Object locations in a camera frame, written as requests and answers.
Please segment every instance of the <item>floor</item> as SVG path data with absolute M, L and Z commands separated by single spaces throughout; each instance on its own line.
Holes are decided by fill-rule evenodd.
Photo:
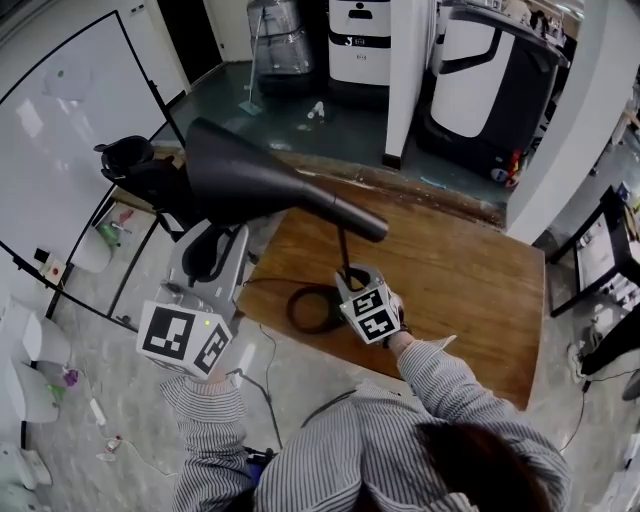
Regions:
M 262 112 L 251 116 L 238 105 L 248 99 L 249 63 L 227 64 L 200 82 L 191 94 L 173 108 L 181 133 L 204 116 L 254 144 L 275 150 L 335 158 L 345 162 L 381 167 L 387 128 L 386 112 L 346 108 L 314 95 L 300 99 L 262 98 L 254 103 Z M 318 101 L 324 101 L 325 120 L 307 118 Z M 158 141 L 175 140 L 170 127 L 156 136 Z M 401 171 L 413 180 L 461 192 L 489 205 L 506 208 L 510 191 L 490 179 L 453 162 L 419 149 L 415 139 L 407 141 Z
M 280 218 L 274 218 L 255 227 L 256 251 L 265 247 L 279 221 Z M 135 322 L 142 300 L 153 297 L 158 281 L 164 276 L 171 246 L 162 230 L 153 233 L 118 303 L 117 313 L 129 314 Z M 571 271 L 563 267 L 548 270 L 553 303 L 569 293 L 570 276 Z M 97 297 L 102 292 L 95 276 L 89 279 L 80 271 L 67 288 L 81 296 Z M 557 319 L 548 316 L 544 319 L 526 416 L 558 447 L 574 432 L 581 408 L 580 387 L 571 380 L 565 350 L 569 342 L 580 338 L 592 311 L 593 304 L 587 304 Z M 180 470 L 183 447 L 171 411 L 158 391 L 158 384 L 172 374 L 136 355 L 135 334 L 66 300 L 60 301 L 54 320 L 71 339 L 73 365 L 82 369 L 88 379 L 81 378 L 66 392 L 56 423 L 29 428 L 29 445 L 40 452 L 54 479 L 51 488 L 39 490 L 42 501 L 50 503 L 55 511 L 170 510 L 175 476 L 161 475 L 146 466 L 140 456 L 165 473 Z M 266 331 L 274 338 L 275 347 L 255 322 L 245 318 L 225 355 L 228 358 L 225 365 L 229 369 L 241 367 L 263 385 L 265 371 L 269 370 L 275 414 L 285 442 L 309 413 L 339 393 L 353 389 L 364 378 L 397 392 L 408 392 L 400 381 Z M 613 375 L 635 366 L 640 366 L 640 358 L 630 354 L 606 368 L 604 374 Z M 40 368 L 52 382 L 59 382 L 59 368 L 45 363 Z M 585 510 L 599 502 L 611 474 L 620 466 L 628 434 L 635 431 L 640 413 L 634 403 L 620 400 L 625 382 L 625 377 L 621 377 L 597 383 L 585 395 L 580 428 L 563 452 L 575 472 L 572 511 Z M 246 444 L 255 448 L 275 447 L 273 428 L 261 395 L 244 381 L 239 386 L 250 411 L 245 422 Z M 91 395 L 97 398 L 108 418 L 103 432 L 96 427 L 88 407 Z M 124 445 L 116 452 L 115 462 L 98 460 L 95 455 L 105 445 L 102 435 L 122 436 L 135 445 L 140 456 L 131 446 Z

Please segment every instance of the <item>striped shirt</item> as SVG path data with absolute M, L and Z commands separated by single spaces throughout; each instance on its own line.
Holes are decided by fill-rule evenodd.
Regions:
M 314 417 L 267 466 L 255 489 L 255 510 L 349 511 L 363 484 L 384 511 L 476 510 L 465 495 L 447 491 L 416 438 L 417 424 L 443 422 L 477 424 L 502 437 L 535 471 L 552 510 L 566 508 L 570 478 L 562 456 L 510 402 L 478 384 L 461 359 L 414 341 L 398 368 L 422 405 L 365 381 Z M 176 377 L 162 391 L 189 454 L 173 510 L 224 510 L 253 487 L 238 390 L 231 380 L 203 384 Z

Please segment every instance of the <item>black cable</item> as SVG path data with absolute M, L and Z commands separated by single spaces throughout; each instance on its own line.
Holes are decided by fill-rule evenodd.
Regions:
M 239 375 L 241 378 L 243 378 L 244 380 L 246 380 L 250 384 L 253 384 L 255 387 L 257 387 L 262 392 L 262 396 L 264 397 L 265 401 L 267 402 L 267 405 L 269 406 L 269 413 L 271 414 L 271 422 L 273 423 L 273 430 L 276 433 L 276 438 L 278 440 L 278 446 L 282 450 L 282 439 L 280 438 L 280 429 L 278 428 L 278 422 L 276 421 L 276 415 L 273 412 L 273 406 L 271 405 L 271 398 L 267 394 L 266 390 L 260 384 L 258 384 L 255 380 L 253 380 L 251 377 L 249 377 L 248 375 L 245 375 L 244 372 L 242 371 L 242 368 L 236 368 L 235 370 L 232 370 L 229 373 L 227 373 L 227 375 Z
M 287 279 L 285 277 L 256 277 L 254 279 L 247 279 L 244 283 L 242 283 L 242 287 L 244 288 L 246 284 L 262 283 L 266 281 L 280 281 L 283 283 L 304 284 L 308 286 L 315 286 L 318 284 L 318 283 L 312 283 L 310 281 L 298 281 L 297 279 Z
M 264 329 L 262 328 L 262 324 L 258 324 L 258 325 L 260 326 L 260 330 L 262 331 L 262 334 L 264 334 L 267 338 L 269 338 L 273 342 L 273 353 L 271 354 L 271 360 L 267 365 L 267 371 L 265 375 L 265 381 L 267 384 L 267 395 L 269 395 L 270 400 L 273 400 L 273 397 L 271 396 L 271 391 L 269 390 L 269 368 L 271 368 L 271 363 L 273 363 L 273 360 L 276 357 L 276 349 L 278 348 L 278 345 L 276 344 L 276 340 L 274 340 L 271 336 L 269 336 L 266 332 L 264 332 Z
M 560 448 L 560 450 L 558 450 L 559 452 L 563 452 L 567 446 L 569 446 L 571 444 L 571 441 L 573 441 L 573 438 L 576 437 L 576 434 L 578 433 L 578 429 L 580 428 L 580 423 L 582 423 L 582 416 L 584 416 L 584 402 L 585 402 L 585 395 L 587 394 L 587 392 L 585 391 L 585 387 L 587 388 L 587 390 L 589 389 L 589 381 L 584 383 L 584 386 L 582 386 L 582 407 L 580 408 L 580 417 L 578 418 L 578 424 L 576 425 L 576 429 L 573 431 L 573 434 L 571 434 L 571 437 L 569 438 L 569 440 L 565 443 L 565 445 Z
M 629 373 L 635 373 L 640 368 L 636 368 L 635 370 L 629 370 L 628 372 L 618 373 L 617 375 L 612 375 L 611 377 L 605 377 L 604 379 L 590 379 L 590 382 L 604 382 L 605 380 L 615 379 L 616 377 L 622 377 L 623 375 L 628 375 Z
M 320 414 L 321 412 L 326 411 L 329 407 L 331 407 L 333 404 L 336 404 L 338 402 L 340 402 L 341 400 L 344 400 L 345 398 L 347 398 L 348 396 L 352 395 L 353 393 L 355 393 L 356 390 L 352 389 L 351 391 L 347 391 L 346 393 L 342 393 L 341 395 L 338 395 L 337 397 L 335 397 L 332 400 L 329 400 L 326 404 L 321 405 L 320 407 L 318 407 L 315 411 L 313 411 L 309 416 L 307 416 L 307 419 L 304 420 L 302 422 L 302 425 L 300 426 L 300 428 L 304 428 L 307 426 L 307 423 L 309 423 L 313 418 L 315 418 L 318 414 Z
M 304 285 L 304 288 L 296 290 L 296 292 L 291 297 L 289 297 L 289 300 L 287 301 L 287 320 L 289 320 L 289 323 L 297 331 L 304 334 L 324 334 L 346 324 L 346 320 L 340 312 L 340 304 L 342 303 L 342 298 L 340 297 L 340 292 L 338 291 L 338 288 L 336 286 L 280 277 L 258 277 L 255 279 L 248 279 L 244 283 L 242 283 L 242 286 L 244 287 L 247 284 L 268 281 Z M 295 311 L 298 301 L 308 295 L 316 295 L 324 299 L 324 301 L 327 303 L 327 316 L 317 325 L 305 326 L 301 325 L 296 320 Z
M 580 428 L 580 423 L 582 422 L 582 416 L 584 415 L 585 395 L 587 394 L 587 391 L 589 391 L 589 387 L 591 386 L 591 383 L 592 382 L 604 382 L 606 380 L 616 379 L 618 377 L 622 377 L 623 375 L 628 375 L 630 373 L 635 373 L 638 370 L 640 370 L 640 368 L 636 368 L 635 370 L 629 370 L 629 371 L 626 371 L 626 372 L 618 373 L 616 375 L 611 375 L 610 377 L 605 377 L 604 379 L 589 379 L 589 380 L 585 381 L 585 383 L 582 386 L 582 408 L 580 409 L 580 418 L 578 418 L 578 424 L 576 425 L 576 429 L 573 432 L 573 434 L 571 435 L 571 437 L 569 438 L 569 440 L 567 441 L 567 443 L 562 448 L 560 448 L 559 451 L 563 451 L 567 446 L 569 446 L 571 441 L 573 441 L 573 438 L 576 437 L 576 434 L 578 433 L 578 429 Z

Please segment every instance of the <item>purple object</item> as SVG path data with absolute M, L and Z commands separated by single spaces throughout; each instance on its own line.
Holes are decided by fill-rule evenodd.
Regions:
M 78 370 L 69 370 L 62 376 L 67 387 L 74 386 L 78 382 Z

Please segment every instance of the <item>red object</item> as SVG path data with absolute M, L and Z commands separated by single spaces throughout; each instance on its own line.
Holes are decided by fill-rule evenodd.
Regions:
M 133 215 L 133 210 L 127 210 L 126 212 L 122 212 L 120 214 L 120 217 L 118 217 L 118 224 L 124 224 L 131 218 L 132 215 Z
M 522 151 L 516 149 L 511 153 L 511 160 L 509 161 L 509 167 L 507 167 L 507 178 L 511 178 L 516 173 L 516 164 L 520 160 Z

